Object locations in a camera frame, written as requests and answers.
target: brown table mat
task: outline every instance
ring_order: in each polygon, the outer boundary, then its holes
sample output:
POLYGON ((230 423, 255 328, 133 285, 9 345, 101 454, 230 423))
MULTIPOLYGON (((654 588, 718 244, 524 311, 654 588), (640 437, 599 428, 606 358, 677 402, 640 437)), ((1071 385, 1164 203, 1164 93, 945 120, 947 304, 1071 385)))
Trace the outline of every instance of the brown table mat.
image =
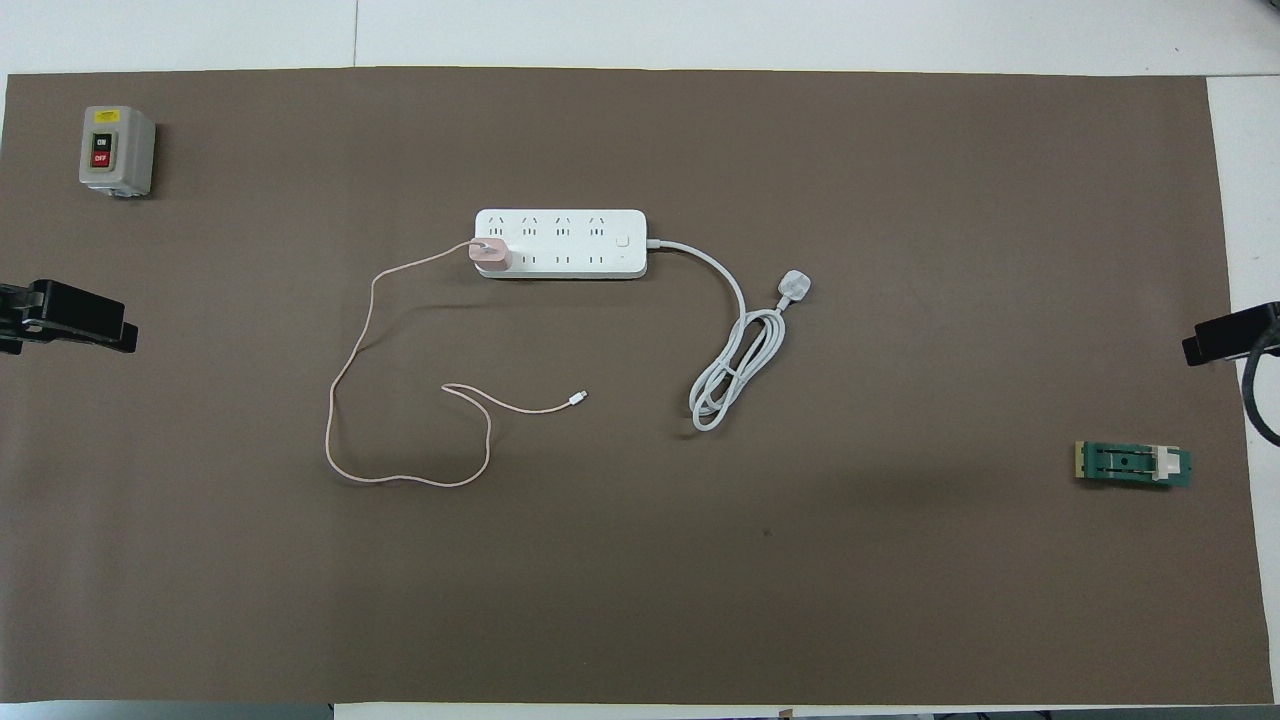
POLYGON ((329 69, 17 76, 0 282, 127 304, 136 355, 0 360, 0 700, 1270 702, 1204 82, 329 69), (155 191, 76 181, 88 105, 155 191), (814 281, 713 434, 732 319, 640 281, 385 284, 486 206, 637 208, 753 306, 814 281), (1071 477, 1180 445, 1187 489, 1071 477))

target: white power cable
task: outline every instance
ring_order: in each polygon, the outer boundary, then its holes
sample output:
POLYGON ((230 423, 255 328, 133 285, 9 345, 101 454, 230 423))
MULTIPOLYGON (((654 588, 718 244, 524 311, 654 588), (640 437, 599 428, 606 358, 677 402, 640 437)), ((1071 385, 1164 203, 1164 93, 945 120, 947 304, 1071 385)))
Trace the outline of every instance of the white power cable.
POLYGON ((742 393, 742 389, 746 388, 746 383, 782 347, 782 340, 787 334, 787 324, 782 319, 782 311, 791 302, 799 302, 804 299, 805 293, 809 292, 812 281, 800 270, 788 270, 787 274, 782 275, 782 282, 778 283, 778 292, 782 293, 778 305, 748 313, 746 300, 742 297, 742 288, 737 284, 737 279, 710 255, 696 247, 666 240, 649 240, 646 247, 649 250, 678 250, 707 263, 723 275, 733 291, 733 297, 737 300, 737 320, 728 331, 728 340, 724 342, 724 348, 703 370, 703 374, 698 375, 694 386, 689 389, 689 411, 694 416, 694 427, 703 432, 714 429, 724 420, 726 413, 728 413, 730 406, 742 393), (751 323, 760 323, 760 332, 751 341, 751 345, 742 354, 741 359, 739 359, 737 364, 735 364, 733 357, 742 347, 742 337, 746 327, 751 323))
POLYGON ((568 400, 566 400, 561 405, 557 405, 556 407, 547 407, 545 410, 527 410, 525 407, 516 407, 515 405, 508 405, 508 404, 498 400, 497 397, 494 397, 494 396, 492 396, 492 395, 489 395, 489 393, 486 393, 486 392, 484 392, 481 389, 474 388, 471 386, 466 386, 466 384, 461 384, 461 383, 444 383, 443 386, 440 386, 440 389, 443 389, 444 392, 447 392, 449 395, 454 395, 457 397, 461 397, 462 400, 466 400, 471 405, 475 405, 476 409, 480 410, 480 414, 484 415, 484 462, 480 464, 480 469, 476 470, 474 475, 471 475, 470 478, 467 478, 465 480, 457 480, 457 482, 453 482, 453 483, 442 483, 439 480, 431 480, 431 479, 428 479, 428 478, 419 478, 416 475, 387 475, 387 477, 383 477, 383 478, 361 478, 361 477, 353 475, 353 474, 351 474, 351 473, 348 473, 348 471, 346 471, 346 470, 343 470, 342 468, 338 466, 338 464, 333 459, 333 446, 332 446, 334 398, 335 398, 335 395, 337 395, 337 391, 338 391, 338 383, 342 382, 342 378, 347 374, 347 370, 351 368, 351 364, 356 360, 356 355, 360 354, 361 345, 365 342, 365 336, 369 334, 369 323, 370 323, 370 320, 374 319, 374 291, 375 291, 375 288, 378 286, 378 281, 383 279, 384 277, 387 277, 387 275, 389 275, 392 273, 398 273, 401 270, 407 270, 410 268, 416 268, 419 265, 424 265, 426 263, 430 263, 431 260, 436 260, 436 259, 444 258, 445 255, 448 255, 451 252, 454 252, 457 250, 461 250, 463 247, 467 247, 470 245, 479 245, 481 247, 489 247, 489 243, 486 243, 484 241, 480 241, 480 240, 468 240, 466 242, 460 242, 460 243, 454 245, 453 247, 445 250, 444 252, 439 252, 436 255, 431 255, 430 258, 422 258, 421 260, 415 260, 412 263, 406 263, 403 265, 397 265, 394 268, 383 270, 383 272, 378 273, 376 275, 374 275, 374 279, 369 283, 369 313, 365 314, 365 327, 361 328, 360 337, 356 338, 356 345, 355 345, 355 347, 351 348, 351 355, 347 357, 347 361, 342 365, 342 370, 338 372, 338 377, 335 377, 333 379, 333 383, 329 386, 329 419, 325 420, 325 425, 324 425, 324 454, 325 454, 325 457, 329 460, 329 466, 333 468, 333 470, 335 473, 338 473, 339 475, 342 475, 343 478, 347 478, 348 480, 355 480, 357 483, 385 483, 388 480, 413 480, 413 482, 417 482, 417 483, 425 483, 425 484, 435 486, 435 487, 440 487, 440 488, 456 488, 456 487, 461 487, 461 486, 465 486, 465 484, 470 483, 471 480, 479 478, 481 474, 484 474, 485 469, 489 468, 489 457, 492 455, 490 445, 492 445, 492 437, 493 437, 493 416, 489 415, 489 411, 485 409, 484 405, 480 405, 480 402, 477 400, 475 400, 470 395, 466 395, 463 391, 474 392, 474 393, 479 395, 480 397, 488 400, 489 402, 493 402, 494 405, 498 405, 499 407, 506 407, 507 410, 511 410, 513 413, 522 413, 525 415, 545 415, 548 413, 558 413, 561 410, 564 410, 566 407, 570 407, 571 405, 577 405, 579 402, 582 402, 582 400, 586 398, 586 391, 584 389, 584 391, 573 393, 572 397, 570 397, 568 400))

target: power strip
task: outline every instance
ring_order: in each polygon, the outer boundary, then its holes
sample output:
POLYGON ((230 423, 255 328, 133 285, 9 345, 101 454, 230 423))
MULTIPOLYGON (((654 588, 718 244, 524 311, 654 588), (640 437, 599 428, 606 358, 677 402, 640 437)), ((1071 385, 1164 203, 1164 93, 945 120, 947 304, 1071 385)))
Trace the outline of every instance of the power strip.
POLYGON ((640 210, 480 210, 475 237, 500 238, 509 266, 476 270, 499 279, 634 279, 648 268, 646 236, 640 210))

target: table surface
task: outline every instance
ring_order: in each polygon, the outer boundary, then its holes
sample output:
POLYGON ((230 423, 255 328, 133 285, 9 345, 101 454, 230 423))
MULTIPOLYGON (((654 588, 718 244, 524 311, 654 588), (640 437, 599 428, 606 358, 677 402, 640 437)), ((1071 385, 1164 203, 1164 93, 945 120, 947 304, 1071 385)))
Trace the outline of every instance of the table surface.
MULTIPOLYGON (((1034 74, 1199 74, 1210 105, 1234 307, 1275 300, 1268 242, 1280 182, 1280 12, 1261 0, 969 3, 282 0, 219 4, 0 0, 0 70, 95 72, 351 65, 756 68, 1034 74)), ((3 161, 3 147, 0 147, 3 161)), ((1265 407, 1280 382, 1260 378, 1265 407)), ((1244 423, 1243 413, 1240 416, 1244 423)), ((1272 679, 1280 678, 1280 450, 1249 430, 1272 679)), ((344 717, 387 706, 340 707, 344 717)), ((457 712, 397 705, 397 716, 457 712)), ((580 708, 590 716, 600 707, 580 708)), ((765 715, 777 707, 612 707, 613 717, 765 715)), ((855 708, 805 707, 804 714, 855 708)), ((860 712, 876 708, 856 708, 860 712)), ((468 715, 516 708, 471 706, 468 715)), ((564 716, 549 706, 527 715, 564 716)))

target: black clamp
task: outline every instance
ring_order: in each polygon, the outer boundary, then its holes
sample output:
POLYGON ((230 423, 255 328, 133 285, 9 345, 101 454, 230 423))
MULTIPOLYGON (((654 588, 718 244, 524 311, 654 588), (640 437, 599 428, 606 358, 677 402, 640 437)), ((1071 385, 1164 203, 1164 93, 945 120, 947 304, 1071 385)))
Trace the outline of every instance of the black clamp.
POLYGON ((1240 378, 1244 414, 1258 434, 1280 446, 1280 434, 1262 419, 1253 397, 1258 360, 1263 355, 1280 356, 1280 302, 1266 302, 1197 324, 1196 336, 1183 341, 1183 355, 1188 365, 1245 357, 1244 375, 1240 378))
POLYGON ((124 304, 78 287, 47 279, 0 284, 0 352, 18 355, 23 342, 55 340, 133 352, 138 328, 124 322, 124 304))

